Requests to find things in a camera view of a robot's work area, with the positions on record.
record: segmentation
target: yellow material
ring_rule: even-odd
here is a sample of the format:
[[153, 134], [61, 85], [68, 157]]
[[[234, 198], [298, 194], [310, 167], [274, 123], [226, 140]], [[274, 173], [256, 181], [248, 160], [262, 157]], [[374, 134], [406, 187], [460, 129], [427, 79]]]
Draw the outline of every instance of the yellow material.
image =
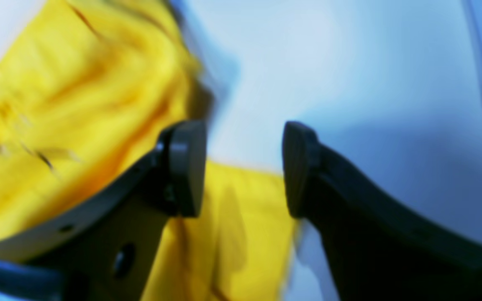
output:
[[[48, 0], [0, 62], [0, 239], [191, 118], [198, 70], [163, 1]], [[293, 226], [280, 177], [208, 163], [201, 217], [168, 223], [143, 300], [276, 300]]]

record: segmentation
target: screw hole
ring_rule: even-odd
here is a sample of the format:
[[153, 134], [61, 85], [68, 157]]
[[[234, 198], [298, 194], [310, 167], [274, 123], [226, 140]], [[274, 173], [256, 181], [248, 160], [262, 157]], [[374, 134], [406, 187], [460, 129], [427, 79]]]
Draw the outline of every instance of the screw hole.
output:
[[66, 225], [66, 226], [64, 226], [64, 227], [61, 227], [61, 228], [59, 229], [59, 232], [60, 232], [60, 233], [70, 232], [70, 231], [73, 230], [73, 228], [74, 228], [74, 226], [73, 226], [72, 224], [68, 224], [68, 225]]
[[135, 261], [136, 248], [132, 243], [124, 245], [115, 257], [113, 275], [115, 278], [123, 278], [128, 275]]

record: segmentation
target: black clamp jaw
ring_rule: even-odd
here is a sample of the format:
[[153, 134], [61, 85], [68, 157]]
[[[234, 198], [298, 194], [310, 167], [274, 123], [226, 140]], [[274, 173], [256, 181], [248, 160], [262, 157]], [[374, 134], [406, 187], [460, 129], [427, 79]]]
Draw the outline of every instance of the black clamp jaw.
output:
[[197, 217], [204, 122], [162, 131], [150, 153], [79, 206], [0, 241], [0, 293], [33, 301], [138, 301], [169, 217]]
[[482, 246], [396, 202], [299, 122], [282, 156], [290, 215], [319, 230], [342, 301], [482, 301]]

